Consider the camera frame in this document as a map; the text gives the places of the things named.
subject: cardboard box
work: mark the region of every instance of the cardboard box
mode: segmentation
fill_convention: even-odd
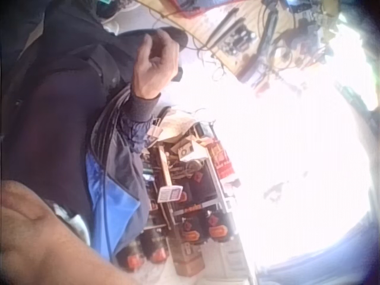
[[[170,253],[173,260],[177,262],[189,262],[195,258],[202,258],[201,248],[199,246],[191,245],[188,242],[168,238]]]
[[[205,265],[203,257],[199,256],[186,263],[174,261],[174,267],[178,275],[192,277],[201,272],[205,268]]]
[[[205,268],[201,247],[183,242],[178,225],[170,231],[167,241],[178,275],[191,277]]]
[[[195,141],[190,141],[178,149],[178,157],[182,162],[189,162],[195,159],[205,159],[206,149]]]

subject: fist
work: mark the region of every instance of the fist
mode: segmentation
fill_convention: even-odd
[[[178,56],[179,45],[165,31],[158,30],[155,41],[146,34],[132,77],[135,95],[143,99],[157,97],[177,74]]]

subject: white box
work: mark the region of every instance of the white box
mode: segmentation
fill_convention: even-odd
[[[194,159],[205,159],[207,158],[207,151],[195,141],[190,141],[178,149],[178,157],[182,162],[189,162]]]

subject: machine part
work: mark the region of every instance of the machine part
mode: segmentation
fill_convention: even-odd
[[[220,43],[223,43],[229,36],[231,36],[239,27],[244,25],[245,18],[241,17],[237,19],[211,46],[213,49]]]
[[[215,30],[211,33],[211,35],[208,37],[207,41],[204,43],[203,47],[208,46],[208,44],[215,39],[219,34],[223,31],[223,29],[228,26],[233,17],[238,13],[239,8],[233,8],[231,11],[228,12],[228,14],[225,16],[225,18],[219,23],[219,25],[215,28]]]
[[[116,254],[116,259],[119,265],[128,272],[139,270],[145,262],[139,238],[119,251],[118,254]]]
[[[188,214],[182,223],[182,237],[192,245],[203,245],[207,242],[208,234],[205,211],[196,211]]]
[[[169,248],[162,229],[145,230],[140,235],[142,251],[150,262],[164,263],[169,257]]]
[[[213,211],[207,219],[208,233],[216,242],[228,242],[238,233],[232,213]]]
[[[267,22],[265,23],[264,32],[262,34],[257,53],[252,56],[244,69],[237,75],[242,83],[249,83],[255,88],[266,76],[269,71],[268,54],[271,46],[274,31],[278,21],[278,10],[275,4],[268,8]]]
[[[256,38],[256,34],[243,24],[223,42],[222,50],[228,55],[237,55],[246,51]]]

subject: cable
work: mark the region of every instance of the cable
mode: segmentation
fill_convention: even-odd
[[[103,218],[104,218],[104,231],[106,235],[106,244],[107,244],[107,250],[109,253],[109,259],[112,260],[113,251],[110,244],[110,237],[109,237],[109,227],[108,227],[108,216],[107,216],[107,195],[106,195],[106,181],[107,181],[107,173],[108,173],[108,160],[109,160],[109,150],[111,146],[112,136],[115,133],[116,125],[118,121],[118,117],[120,115],[120,107],[122,104],[128,100],[130,95],[129,92],[120,92],[119,97],[115,97],[111,100],[111,102],[108,104],[108,106],[105,108],[103,113],[101,114],[99,118],[99,125],[98,123],[96,125],[101,126],[104,128],[104,135],[102,138],[102,141],[100,145],[97,146],[97,152],[98,157],[100,159],[101,163],[104,163],[104,176],[103,176],[103,190],[102,190],[102,196],[103,196]],[[104,117],[108,115],[107,121],[104,121]]]

